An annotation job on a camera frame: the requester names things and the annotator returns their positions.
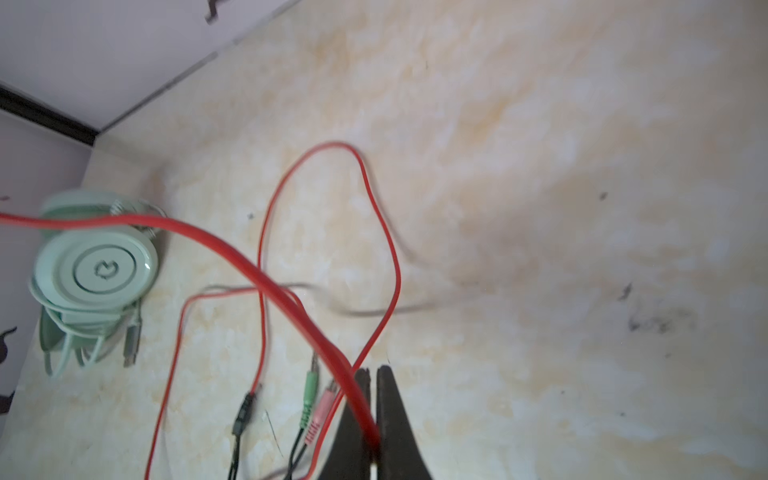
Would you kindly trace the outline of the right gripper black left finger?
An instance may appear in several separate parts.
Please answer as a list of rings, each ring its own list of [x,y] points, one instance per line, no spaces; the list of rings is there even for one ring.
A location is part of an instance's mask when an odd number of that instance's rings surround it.
[[[318,480],[368,480],[371,452],[352,410],[345,406]]]

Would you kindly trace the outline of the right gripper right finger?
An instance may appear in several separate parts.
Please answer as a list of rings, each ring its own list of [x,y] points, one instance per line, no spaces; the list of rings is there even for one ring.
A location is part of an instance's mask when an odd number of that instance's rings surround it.
[[[376,422],[378,479],[431,480],[389,365],[381,366],[376,374]]]

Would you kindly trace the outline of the mint green white headphones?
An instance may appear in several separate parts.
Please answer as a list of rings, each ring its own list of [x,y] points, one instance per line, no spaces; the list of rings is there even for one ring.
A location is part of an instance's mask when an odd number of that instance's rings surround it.
[[[137,225],[41,232],[29,283],[41,306],[39,343],[48,376],[70,359],[99,362],[124,333],[124,364],[134,365],[142,329],[141,304],[160,269],[160,231]]]

